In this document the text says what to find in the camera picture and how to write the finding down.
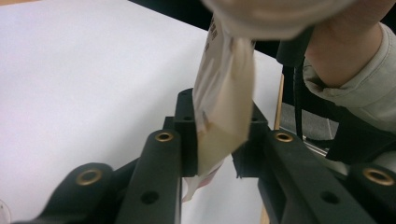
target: brass insert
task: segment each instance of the brass insert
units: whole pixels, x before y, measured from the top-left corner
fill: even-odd
[[[395,184],[394,179],[390,175],[374,168],[364,169],[363,174],[367,179],[379,185],[392,186]]]
[[[288,133],[276,133],[275,138],[280,142],[291,142],[293,140],[293,136]]]
[[[155,136],[155,139],[159,142],[169,142],[173,139],[173,135],[171,133],[159,133]]]
[[[81,186],[88,186],[96,183],[102,178],[102,171],[98,169],[90,169],[82,172],[77,176],[76,183]]]

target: white table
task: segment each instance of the white table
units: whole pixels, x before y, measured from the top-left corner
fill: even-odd
[[[118,169],[193,86],[206,31],[126,0],[0,7],[0,200],[36,217],[74,168]],[[274,125],[281,65],[255,53],[255,101]],[[259,223],[256,179],[230,158],[184,203],[183,223]]]

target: person's hand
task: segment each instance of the person's hand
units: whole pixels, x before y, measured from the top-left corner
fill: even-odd
[[[396,0],[358,0],[315,27],[305,57],[325,85],[341,87],[356,76],[378,51],[379,21]]]

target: sleeve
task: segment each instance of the sleeve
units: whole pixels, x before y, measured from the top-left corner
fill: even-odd
[[[338,89],[325,87],[309,61],[304,62],[304,82],[315,95],[380,130],[396,133],[396,38],[386,25],[381,28],[378,52],[348,83]]]

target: hand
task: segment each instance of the hand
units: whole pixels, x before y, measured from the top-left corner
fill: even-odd
[[[338,88],[374,57],[382,41],[379,21],[395,0],[358,0],[315,27],[305,57],[328,87]]]

